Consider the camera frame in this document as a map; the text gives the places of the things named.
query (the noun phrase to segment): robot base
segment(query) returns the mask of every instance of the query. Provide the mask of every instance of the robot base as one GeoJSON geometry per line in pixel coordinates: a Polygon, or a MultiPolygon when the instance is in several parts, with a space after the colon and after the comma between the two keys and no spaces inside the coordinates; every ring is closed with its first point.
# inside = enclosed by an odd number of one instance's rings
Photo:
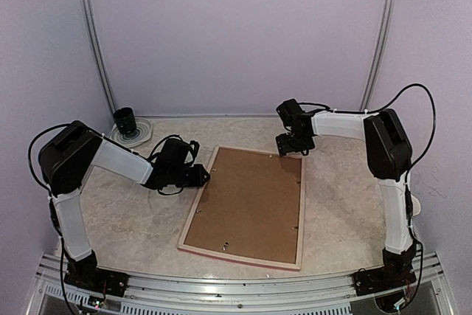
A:
{"type": "Polygon", "coordinates": [[[374,294],[381,291],[389,291],[406,286],[410,282],[416,282],[413,268],[406,267],[395,279],[386,277],[385,268],[367,269],[353,274],[355,293],[358,297],[374,294]]]}
{"type": "Polygon", "coordinates": [[[109,271],[107,269],[96,269],[95,271],[97,282],[93,284],[81,282],[73,271],[66,274],[64,282],[88,291],[123,298],[129,278],[126,273],[109,271]]]}

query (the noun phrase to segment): robotic arm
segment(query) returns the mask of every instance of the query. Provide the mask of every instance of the robotic arm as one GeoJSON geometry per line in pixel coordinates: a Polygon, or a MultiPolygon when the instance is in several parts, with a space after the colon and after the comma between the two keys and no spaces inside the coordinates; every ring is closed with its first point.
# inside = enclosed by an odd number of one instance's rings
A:
{"type": "Polygon", "coordinates": [[[201,187],[210,176],[203,165],[193,164],[198,148],[197,142],[169,138],[159,153],[145,159],[74,121],[41,149],[39,165],[50,190],[52,221],[69,261],[66,283],[99,293],[106,286],[107,294],[122,297],[128,280],[124,273],[97,268],[80,208],[89,169],[101,167],[159,192],[170,184],[181,189],[201,187]],[[186,162],[189,155],[192,160],[186,162]]]}
{"type": "Polygon", "coordinates": [[[404,286],[416,281],[412,260],[416,244],[409,230],[413,214],[412,196],[408,189],[412,166],[412,147],[392,109],[376,114],[305,112],[295,99],[277,107],[284,127],[289,130],[276,138],[281,156],[300,152],[308,155],[315,148],[314,136],[342,136],[366,142],[367,163],[378,179],[383,196],[386,240],[383,267],[356,272],[357,295],[371,294],[404,286]]]}

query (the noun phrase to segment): black mug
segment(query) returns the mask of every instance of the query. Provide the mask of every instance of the black mug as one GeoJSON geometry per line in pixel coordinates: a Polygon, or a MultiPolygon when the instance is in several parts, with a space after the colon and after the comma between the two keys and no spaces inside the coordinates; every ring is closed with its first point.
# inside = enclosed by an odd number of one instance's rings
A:
{"type": "Polygon", "coordinates": [[[123,107],[116,110],[113,119],[121,134],[131,134],[136,130],[136,119],[131,107],[123,107]]]}

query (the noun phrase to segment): white wall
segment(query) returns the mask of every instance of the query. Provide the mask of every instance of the white wall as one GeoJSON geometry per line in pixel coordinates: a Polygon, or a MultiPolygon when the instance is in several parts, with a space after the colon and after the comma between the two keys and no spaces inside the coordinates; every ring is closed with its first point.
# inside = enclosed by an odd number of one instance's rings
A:
{"type": "Polygon", "coordinates": [[[50,125],[111,123],[79,0],[0,0],[0,14],[0,314],[16,315],[58,242],[28,144],[50,125]]]}
{"type": "MultiPolygon", "coordinates": [[[[423,205],[415,224],[437,250],[459,304],[472,314],[472,0],[396,0],[389,40],[371,108],[408,83],[425,83],[437,105],[431,151],[413,169],[413,193],[423,205]]],[[[402,97],[398,111],[414,156],[431,131],[428,98],[402,97]]]]}
{"type": "Polygon", "coordinates": [[[383,2],[92,0],[118,105],[146,115],[357,109],[383,2]]]}

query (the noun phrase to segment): metal frame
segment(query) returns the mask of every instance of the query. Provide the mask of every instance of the metal frame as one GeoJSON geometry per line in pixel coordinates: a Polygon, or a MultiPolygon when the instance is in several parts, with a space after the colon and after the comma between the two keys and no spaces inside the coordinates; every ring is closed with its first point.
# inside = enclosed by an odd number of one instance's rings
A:
{"type": "MultiPolygon", "coordinates": [[[[27,315],[39,314],[46,293],[62,298],[60,291],[60,259],[44,255],[35,276],[32,299],[27,315]]],[[[413,261],[418,275],[420,258],[413,261]]],[[[127,272],[130,275],[128,288],[123,298],[107,297],[115,311],[110,314],[350,314],[350,303],[371,298],[373,295],[357,297],[352,272],[312,277],[294,277],[260,280],[212,280],[183,277],[156,276],[127,272]]],[[[443,315],[457,314],[451,294],[435,253],[425,255],[423,281],[431,281],[436,289],[436,298],[443,315]]],[[[66,285],[71,302],[94,294],[66,285]]]]}
{"type": "Polygon", "coordinates": [[[98,75],[100,83],[102,85],[103,94],[105,95],[110,115],[113,116],[113,113],[117,110],[117,104],[113,95],[113,90],[111,89],[110,81],[108,80],[108,75],[105,70],[105,63],[103,61],[102,51],[100,49],[100,44],[97,36],[97,29],[94,23],[94,13],[91,7],[91,0],[80,0],[80,3],[82,5],[82,11],[87,27],[88,40],[90,41],[90,46],[94,55],[95,64],[97,65],[98,75]]]}
{"type": "Polygon", "coordinates": [[[389,34],[390,21],[392,19],[394,3],[395,0],[384,0],[383,3],[381,27],[378,32],[374,57],[372,59],[372,63],[370,64],[369,77],[367,79],[367,84],[364,90],[364,95],[362,97],[359,111],[367,109],[370,104],[370,100],[372,99],[375,83],[378,79],[378,71],[381,67],[382,57],[384,56],[384,50],[386,46],[386,40],[389,34]]]}

